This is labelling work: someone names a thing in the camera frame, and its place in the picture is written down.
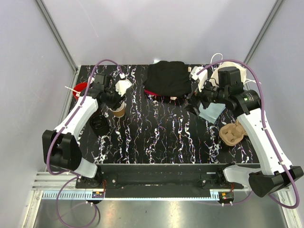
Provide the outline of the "blue white paper bag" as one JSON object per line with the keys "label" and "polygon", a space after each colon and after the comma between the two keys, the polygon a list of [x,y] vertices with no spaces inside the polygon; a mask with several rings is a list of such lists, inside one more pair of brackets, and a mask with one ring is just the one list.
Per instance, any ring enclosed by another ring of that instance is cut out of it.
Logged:
{"label": "blue white paper bag", "polygon": [[215,123],[224,109],[230,110],[235,117],[238,117],[242,114],[250,114],[252,110],[261,107],[258,93],[244,88],[247,82],[247,71],[253,73],[247,64],[239,60],[221,59],[216,62],[211,61],[208,66],[199,71],[199,74],[205,69],[208,70],[207,80],[213,86],[218,83],[219,88],[212,94],[212,98],[217,103],[210,104],[206,110],[203,110],[200,105],[199,117]]}

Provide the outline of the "stack of paper cups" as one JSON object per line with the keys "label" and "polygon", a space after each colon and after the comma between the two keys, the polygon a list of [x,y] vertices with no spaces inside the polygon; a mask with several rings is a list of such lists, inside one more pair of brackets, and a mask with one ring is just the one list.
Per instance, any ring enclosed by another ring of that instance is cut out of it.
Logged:
{"label": "stack of paper cups", "polygon": [[117,118],[123,117],[125,115],[125,102],[122,102],[121,106],[115,110],[110,108],[110,111]]}

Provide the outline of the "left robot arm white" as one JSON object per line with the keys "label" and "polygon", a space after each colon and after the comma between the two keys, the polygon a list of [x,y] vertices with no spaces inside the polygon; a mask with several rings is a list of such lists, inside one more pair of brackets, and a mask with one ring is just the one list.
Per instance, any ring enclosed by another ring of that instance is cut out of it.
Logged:
{"label": "left robot arm white", "polygon": [[97,173],[97,165],[83,158],[77,138],[92,115],[101,105],[116,111],[122,108],[127,89],[132,83],[124,73],[115,85],[109,85],[110,76],[96,74],[89,78],[86,88],[79,92],[77,103],[68,116],[54,130],[45,130],[42,134],[43,156],[49,173],[52,167],[60,168],[57,174],[69,171],[86,177],[86,183],[98,188],[103,181]]}

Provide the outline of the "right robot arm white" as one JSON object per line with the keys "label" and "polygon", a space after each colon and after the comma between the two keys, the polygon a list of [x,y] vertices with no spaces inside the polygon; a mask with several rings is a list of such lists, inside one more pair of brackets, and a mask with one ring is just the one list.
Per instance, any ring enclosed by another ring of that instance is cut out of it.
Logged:
{"label": "right robot arm white", "polygon": [[194,67],[190,79],[194,88],[188,95],[188,106],[193,113],[211,104],[224,104],[237,120],[233,127],[227,124],[223,133],[232,143],[245,132],[260,162],[259,169],[229,165],[216,178],[220,188],[233,182],[249,186],[259,197],[294,185],[304,175],[300,166],[294,166],[282,151],[266,119],[262,96],[254,90],[245,90],[241,71],[235,66],[217,68],[218,77],[208,77],[207,69]]}

